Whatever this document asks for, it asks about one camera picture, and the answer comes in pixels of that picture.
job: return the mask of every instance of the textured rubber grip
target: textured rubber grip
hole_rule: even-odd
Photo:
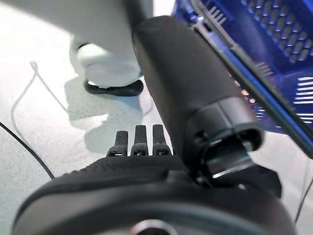
[[[151,18],[137,25],[133,43],[150,94],[182,155],[184,130],[192,114],[214,102],[241,96],[239,89],[204,40],[172,17]]]

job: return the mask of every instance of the cylindrical handle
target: cylindrical handle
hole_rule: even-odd
[[[150,94],[177,153],[185,163],[190,157],[185,141],[190,140],[189,135],[195,131],[195,126],[196,133],[191,134],[198,134],[199,127],[203,127],[206,142],[234,134],[237,124],[240,130],[247,129],[242,127],[249,124],[249,129],[257,129],[257,136],[262,135],[248,103],[217,55],[187,26],[169,16],[151,18],[133,29],[133,42]],[[223,110],[232,103],[244,111],[243,121],[236,114],[234,123],[229,117],[231,114]],[[213,110],[211,116],[207,111],[199,115],[208,107]],[[197,123],[197,116],[200,116],[200,123]],[[258,139],[256,145],[259,146],[262,141],[261,137]]]

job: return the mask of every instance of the gray floor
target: gray floor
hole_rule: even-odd
[[[139,97],[90,95],[68,59],[69,34],[32,16],[0,5],[0,120],[19,134],[60,176],[105,156],[118,130],[130,132],[162,123],[145,88]],[[21,202],[49,180],[40,165],[0,130],[0,235],[8,234]],[[267,134],[257,163],[279,172],[283,203],[295,216],[313,164],[284,135]],[[298,223],[299,234],[313,234],[313,190]]]

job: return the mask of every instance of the blue shopping basket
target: blue shopping basket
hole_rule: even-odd
[[[313,126],[313,0],[202,0],[228,35],[266,78]],[[173,15],[195,23],[189,0],[177,0]],[[282,133],[257,100],[243,90],[266,130]]]

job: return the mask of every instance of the cable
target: cable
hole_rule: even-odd
[[[58,100],[58,98],[55,96],[55,94],[52,92],[52,90],[49,88],[49,86],[46,84],[46,82],[44,81],[44,79],[41,77],[41,75],[38,72],[38,64],[35,62],[31,62],[29,63],[31,68],[34,71],[34,75],[31,78],[31,80],[29,81],[29,83],[27,84],[27,86],[25,87],[25,89],[23,90],[23,92],[21,93],[21,95],[18,97],[18,99],[15,101],[15,103],[13,104],[13,107],[11,109],[11,121],[13,124],[13,127],[15,129],[15,131],[17,132],[18,136],[20,136],[21,140],[28,146],[30,146],[30,144],[27,142],[27,140],[25,140],[25,138],[23,137],[23,134],[20,132],[15,118],[14,118],[14,113],[15,110],[18,106],[18,104],[21,102],[21,100],[23,99],[23,97],[26,95],[27,91],[29,90],[29,88],[32,86],[32,84],[35,82],[36,77],[42,82],[42,84],[44,85],[44,87],[47,89],[47,91],[52,95],[52,97],[58,102],[58,104],[61,106],[61,108],[67,112],[67,109],[62,105],[62,103]]]
[[[312,184],[313,184],[313,178],[312,178],[312,180],[311,180],[311,182],[310,182],[310,184],[309,184],[307,190],[305,191],[305,193],[304,193],[304,195],[303,195],[303,198],[302,198],[302,200],[301,200],[301,202],[300,202],[300,205],[299,205],[299,208],[298,208],[298,212],[297,212],[297,216],[296,216],[296,218],[295,218],[295,222],[296,222],[296,223],[298,222],[298,219],[299,219],[299,217],[300,217],[300,214],[301,214],[301,211],[302,211],[302,208],[303,208],[304,201],[305,201],[305,199],[306,199],[306,197],[307,197],[307,195],[308,195],[308,193],[309,193],[309,191],[310,191],[310,189],[311,189],[311,187],[312,187]]]
[[[304,179],[303,179],[303,184],[302,184],[302,189],[301,189],[301,197],[303,198],[303,195],[305,193],[306,190],[306,184],[308,181],[308,174],[309,174],[309,168],[310,168],[310,159],[306,159],[306,166],[305,166],[305,173],[304,173]]]
[[[32,150],[27,144],[25,144],[17,135],[15,135],[9,128],[7,128],[2,122],[0,122],[0,126],[9,133],[14,139],[16,139],[43,167],[43,169],[47,172],[51,179],[54,179],[54,175],[51,173],[49,168],[45,165],[42,159]]]

